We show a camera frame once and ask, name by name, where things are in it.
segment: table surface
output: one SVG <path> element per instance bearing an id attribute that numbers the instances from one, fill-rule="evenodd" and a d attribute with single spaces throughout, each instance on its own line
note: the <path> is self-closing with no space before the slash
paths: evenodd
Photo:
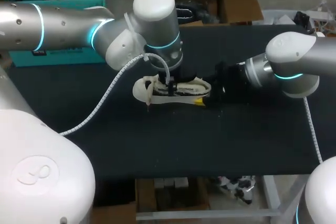
<path id="1" fill-rule="evenodd" d="M 297 26 L 182 28 L 184 63 L 198 76 L 213 74 L 221 60 L 233 64 L 263 53 L 285 31 L 304 32 Z M 62 132 L 86 118 L 117 73 L 92 64 L 13 68 L 8 74 L 36 114 Z M 68 136 L 88 155 L 96 179 L 307 174 L 318 165 L 302 99 L 274 93 L 216 109 L 164 104 L 148 111 L 132 96 L 132 86 L 154 74 L 148 63 L 138 63 L 92 121 Z M 321 77 L 309 98 L 322 158 L 336 153 L 328 120 L 336 90 L 328 81 Z"/>

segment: blue bin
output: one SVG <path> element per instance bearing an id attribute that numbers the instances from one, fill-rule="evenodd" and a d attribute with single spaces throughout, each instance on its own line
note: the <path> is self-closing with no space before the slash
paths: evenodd
<path id="1" fill-rule="evenodd" d="M 26 3 L 73 9 L 105 6 L 105 0 L 48 0 Z M 105 62 L 92 48 L 71 48 L 55 51 L 10 51 L 9 55 L 17 67 Z"/>

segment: white sneaker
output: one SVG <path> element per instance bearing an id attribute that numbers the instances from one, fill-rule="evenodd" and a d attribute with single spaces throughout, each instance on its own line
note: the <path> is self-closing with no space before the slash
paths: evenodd
<path id="1" fill-rule="evenodd" d="M 210 91 L 211 85 L 197 77 L 190 82 L 178 83 L 174 96 L 168 95 L 168 87 L 159 81 L 159 75 L 145 76 L 133 86 L 133 96 L 147 105 L 172 102 L 196 104 L 197 99 L 207 96 Z"/>

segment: white spiral cable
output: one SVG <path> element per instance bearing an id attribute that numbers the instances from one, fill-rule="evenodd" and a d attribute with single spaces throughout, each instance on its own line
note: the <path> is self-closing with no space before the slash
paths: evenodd
<path id="1" fill-rule="evenodd" d="M 145 54 L 148 57 L 153 57 L 156 58 L 157 60 L 159 60 L 165 71 L 166 71 L 166 84 L 169 84 L 169 80 L 170 80 L 170 73 L 169 73 L 169 68 L 167 63 L 164 61 L 164 59 L 162 59 L 159 55 L 156 54 L 152 54 L 152 53 L 148 53 Z M 85 124 L 87 124 L 92 118 L 93 116 L 98 112 L 98 110 L 100 109 L 100 107 L 103 105 L 104 101 L 106 100 L 107 96 L 110 94 L 111 90 L 113 89 L 114 85 L 116 84 L 116 82 L 119 80 L 119 78 L 122 76 L 122 74 L 130 67 L 132 67 L 134 64 L 136 64 L 140 59 L 142 59 L 144 57 L 144 55 L 138 55 L 135 58 L 131 59 L 129 62 L 126 63 L 126 65 L 118 72 L 118 74 L 116 75 L 116 77 L 113 79 L 113 81 L 111 82 L 111 84 L 109 85 L 109 87 L 107 88 L 105 94 L 102 96 L 102 98 L 100 99 L 100 101 L 98 102 L 97 106 L 94 108 L 94 110 L 88 115 L 87 118 L 85 118 L 80 124 L 78 124 L 77 126 L 73 127 L 72 129 L 69 129 L 67 131 L 64 131 L 62 133 L 59 133 L 61 136 L 66 136 L 69 135 L 77 130 L 79 130 L 80 128 L 82 128 Z"/>
<path id="2" fill-rule="evenodd" d="M 314 125 L 313 125 L 313 120 L 311 119 L 311 114 L 310 114 L 310 109 L 309 109 L 309 104 L 308 104 L 307 97 L 305 97 L 303 99 L 303 102 L 304 102 L 304 107 L 306 108 L 306 114 L 307 114 L 308 123 L 309 123 L 309 126 L 310 126 L 311 137 L 313 138 L 313 142 L 314 142 L 314 145 L 315 145 L 315 150 L 316 150 L 317 158 L 319 159 L 320 164 L 322 164 L 323 160 L 322 160 L 322 156 L 321 156 L 321 153 L 320 153 L 319 144 L 317 142 L 317 138 L 316 138 L 316 134 L 315 134 L 315 129 L 314 129 Z"/>

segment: logo on robot arm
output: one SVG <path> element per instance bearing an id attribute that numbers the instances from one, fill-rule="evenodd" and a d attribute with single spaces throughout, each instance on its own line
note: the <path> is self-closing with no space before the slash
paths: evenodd
<path id="1" fill-rule="evenodd" d="M 59 168 L 46 156 L 30 156 L 20 161 L 12 172 L 12 182 L 24 195 L 42 195 L 56 186 Z"/>

